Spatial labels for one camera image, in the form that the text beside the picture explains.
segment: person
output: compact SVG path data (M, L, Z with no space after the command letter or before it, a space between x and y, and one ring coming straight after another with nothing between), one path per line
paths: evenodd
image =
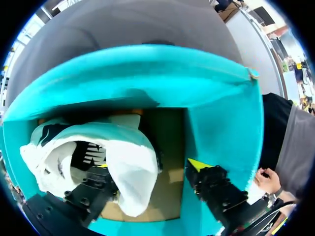
M242 6L245 6L244 0L238 0ZM233 2L233 0L217 0L218 4L215 6L215 11L219 13L224 11Z
M264 139L254 182L284 202L303 198L315 156L315 117L275 94L263 95ZM294 206L282 208L289 216Z

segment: teal fabric backdrop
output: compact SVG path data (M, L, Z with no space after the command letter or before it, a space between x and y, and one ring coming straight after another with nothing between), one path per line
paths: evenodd
M40 76L9 107L3 123L6 167L29 199L40 191L19 147L30 141L37 119L80 109L186 108L186 161L221 165L244 190L258 167L263 137L262 98L250 72L255 73L222 57L175 46L124 46L77 57ZM180 219L98 219L90 224L108 236L204 236L220 227L186 179Z

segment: person's hand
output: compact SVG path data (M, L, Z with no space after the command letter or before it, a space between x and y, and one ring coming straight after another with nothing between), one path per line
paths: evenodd
M262 175L262 173L266 173L267 175L269 175L269 177L266 178ZM260 168L256 173L254 182L258 185L260 189L269 194L275 193L281 188L279 176L276 172L269 168L266 170Z

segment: screw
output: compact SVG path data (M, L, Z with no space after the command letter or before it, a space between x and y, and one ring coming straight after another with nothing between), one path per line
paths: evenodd
M87 199L87 198L82 198L80 203L87 206L87 207L90 205L89 199Z
M51 212L51 210L52 210L52 207L51 207L51 206L48 206L48 207L46 207L46 209L45 209L45 210L46 210L46 212L47 212L47 213L50 213L50 212Z
M64 192L64 195L65 195L66 197L69 197L69 196L71 195L71 192L70 192L70 191L65 191L65 192Z

